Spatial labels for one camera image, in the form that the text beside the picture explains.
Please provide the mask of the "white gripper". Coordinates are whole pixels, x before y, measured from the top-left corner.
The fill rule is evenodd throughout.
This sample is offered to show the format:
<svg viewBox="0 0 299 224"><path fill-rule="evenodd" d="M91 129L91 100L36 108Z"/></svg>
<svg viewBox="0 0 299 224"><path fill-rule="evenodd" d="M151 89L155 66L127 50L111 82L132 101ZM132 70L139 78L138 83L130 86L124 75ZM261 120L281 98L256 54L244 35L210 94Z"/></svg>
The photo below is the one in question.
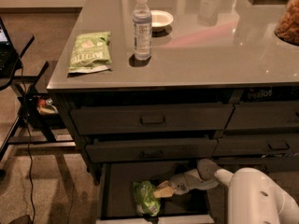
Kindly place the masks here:
<svg viewBox="0 0 299 224"><path fill-rule="evenodd" d="M184 195L193 189L214 189L219 183L214 179L204 180L197 169L174 175L156 187L153 195L156 198L169 198L174 195Z"/></svg>

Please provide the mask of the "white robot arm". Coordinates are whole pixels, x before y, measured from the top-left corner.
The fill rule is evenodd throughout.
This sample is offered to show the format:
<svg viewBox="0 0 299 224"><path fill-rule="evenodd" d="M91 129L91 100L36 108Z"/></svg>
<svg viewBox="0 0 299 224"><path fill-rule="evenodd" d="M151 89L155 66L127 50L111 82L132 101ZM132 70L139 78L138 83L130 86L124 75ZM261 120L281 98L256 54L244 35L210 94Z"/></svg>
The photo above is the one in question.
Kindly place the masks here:
<svg viewBox="0 0 299 224"><path fill-rule="evenodd" d="M208 190L223 184L228 189L228 224L299 224L299 206L273 179L254 168L232 173L214 161L202 159L197 168L174 175L154 191L155 198Z"/></svg>

